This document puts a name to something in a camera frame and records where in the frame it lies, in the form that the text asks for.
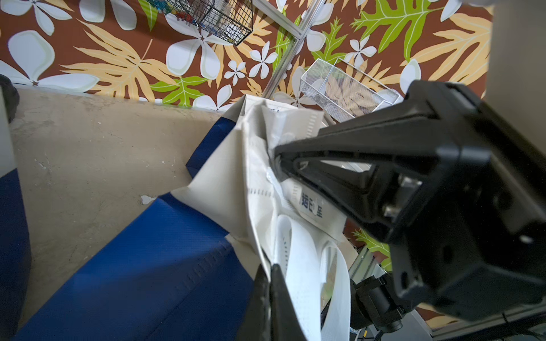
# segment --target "white flower pattern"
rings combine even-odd
[[[285,92],[276,92],[273,94],[273,99],[279,102],[292,104],[293,106],[303,107],[305,105],[316,104],[311,98],[301,95],[300,83],[301,77],[305,73],[305,69],[302,67],[297,67],[294,72],[292,72],[292,89],[294,90],[294,97],[289,96]]]
[[[258,64],[254,65],[252,69],[250,69],[250,72],[248,73],[248,77],[254,78],[258,74],[258,71],[260,71],[260,68],[262,69],[262,72],[260,73],[260,78],[265,79],[269,74],[269,66],[268,64],[271,64],[272,62],[277,59],[277,52],[273,52],[268,56],[269,52],[269,41],[265,43],[264,47],[262,48],[262,54],[258,50],[252,50],[250,51],[250,57],[257,61]]]
[[[225,79],[230,79],[231,77],[233,77],[233,86],[235,86],[237,84],[237,80],[239,78],[244,78],[245,77],[245,74],[242,73],[241,70],[243,70],[245,68],[246,63],[241,62],[239,64],[239,66],[237,66],[236,61],[229,61],[228,66],[233,71],[226,71],[225,74],[224,74],[224,78]]]
[[[402,74],[400,74],[400,89],[405,94],[408,92],[411,82],[420,79],[421,67],[415,59],[412,59],[409,61],[408,65],[404,67]]]
[[[446,6],[442,10],[442,15],[440,16],[440,21],[449,19],[455,12],[461,8],[462,0],[448,0]],[[481,5],[469,4],[474,7],[481,7]]]
[[[317,14],[317,17],[313,20],[313,25],[311,25],[311,27],[328,22],[330,20],[330,17],[332,16],[333,10],[334,4],[323,3],[320,11]],[[302,19],[305,17],[306,13],[307,11],[304,11],[301,15]],[[310,29],[307,33],[307,36],[305,37],[305,41],[307,42],[307,48],[309,49],[309,51],[316,52],[320,51],[324,46],[324,43],[326,42],[326,36],[322,32],[317,32]]]
[[[286,71],[287,71],[287,72],[290,71],[290,70],[292,70],[292,63],[288,64],[288,67],[286,68]],[[287,77],[287,72],[285,72],[285,73],[282,74],[282,80],[285,80],[285,79],[286,79],[286,77]]]
[[[0,0],[0,9],[11,15],[23,15],[32,7],[34,7],[34,15],[36,16],[38,26],[40,26],[47,35],[53,34],[55,25],[46,13],[57,20],[72,19],[72,16],[62,9],[43,3],[40,0]]]
[[[80,13],[85,21],[103,22],[106,14],[106,0],[80,0]],[[125,31],[137,26],[135,10],[123,0],[110,0],[117,24]]]
[[[205,95],[205,96],[196,98],[193,101],[192,108],[216,110],[216,111],[223,112],[228,110],[233,105],[233,104],[222,105],[225,102],[227,102],[231,96],[232,96],[232,86],[227,84],[226,86],[218,90],[218,94],[216,95],[216,103],[214,103],[214,100],[210,96]]]
[[[377,52],[377,49],[375,47],[373,46],[364,47],[366,46],[366,43],[368,42],[369,38],[370,36],[368,35],[366,38],[362,39],[360,43],[358,43],[358,40],[356,39],[351,39],[349,43],[351,47],[353,48],[353,50],[356,52],[349,52],[345,56],[344,60],[348,62],[352,58],[354,58],[354,66],[359,68],[362,65],[362,63],[364,63],[364,58],[362,57],[362,55],[368,58],[375,55],[375,53]]]
[[[53,64],[55,51],[36,31],[14,34],[8,40],[8,50],[15,63],[26,73],[24,75],[6,62],[0,61],[0,74],[7,76],[15,84],[86,92],[99,81],[98,77],[87,74],[63,74],[39,79]]]
[[[175,31],[196,38],[179,41],[169,46],[167,49],[167,68],[169,71],[177,76],[185,74],[192,64],[197,50],[201,48],[201,76],[207,79],[216,79],[218,73],[220,73],[220,60],[209,44],[224,46],[232,44],[210,35],[206,31],[199,31],[197,26],[186,21],[177,20],[174,14],[169,13],[165,18],[169,26]]]

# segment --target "wire mesh basket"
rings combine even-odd
[[[239,45],[253,30],[252,0],[147,0],[165,14],[172,13],[201,29]]]

